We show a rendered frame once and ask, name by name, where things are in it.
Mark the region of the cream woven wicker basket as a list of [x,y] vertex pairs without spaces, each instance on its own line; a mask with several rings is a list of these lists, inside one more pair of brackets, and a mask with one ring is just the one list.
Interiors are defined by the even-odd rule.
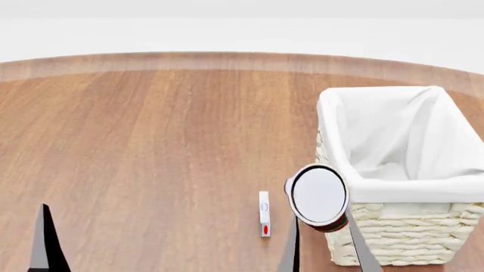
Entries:
[[349,188],[349,214],[378,262],[392,266],[444,264],[484,215],[484,174],[410,181],[403,167],[377,167],[374,179],[339,167],[324,128],[316,162],[336,169]]

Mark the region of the white-lidded tomato sauce can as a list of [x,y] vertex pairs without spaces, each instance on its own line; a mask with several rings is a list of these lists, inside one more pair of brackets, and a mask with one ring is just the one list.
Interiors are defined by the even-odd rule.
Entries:
[[349,188],[335,169],[319,163],[302,167],[284,184],[296,219],[322,233],[348,224]]

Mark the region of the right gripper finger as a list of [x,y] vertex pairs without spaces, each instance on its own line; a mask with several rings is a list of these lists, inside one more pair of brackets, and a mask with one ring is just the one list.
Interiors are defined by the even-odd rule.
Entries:
[[294,217],[277,272],[299,272],[299,258],[299,225],[297,217]]
[[365,238],[361,234],[350,211],[346,212],[346,217],[349,222],[349,231],[352,235],[352,241],[355,247],[358,262],[360,264],[361,272],[383,272],[380,262],[375,258],[368,248]]

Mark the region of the white cloth basket liner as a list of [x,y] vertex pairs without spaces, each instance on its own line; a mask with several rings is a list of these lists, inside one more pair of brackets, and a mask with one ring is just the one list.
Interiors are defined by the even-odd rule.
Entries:
[[484,142],[443,88],[329,88],[317,110],[353,202],[484,202]]

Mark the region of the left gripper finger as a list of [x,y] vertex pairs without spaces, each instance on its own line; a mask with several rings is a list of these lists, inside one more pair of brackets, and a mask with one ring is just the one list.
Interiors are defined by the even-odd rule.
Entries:
[[27,272],[71,272],[57,236],[49,206],[42,204]]

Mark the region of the small white box red dot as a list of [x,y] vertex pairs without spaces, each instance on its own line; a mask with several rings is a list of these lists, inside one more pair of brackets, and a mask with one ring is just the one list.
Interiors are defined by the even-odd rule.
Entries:
[[270,205],[267,191],[259,192],[259,221],[261,237],[271,236]]

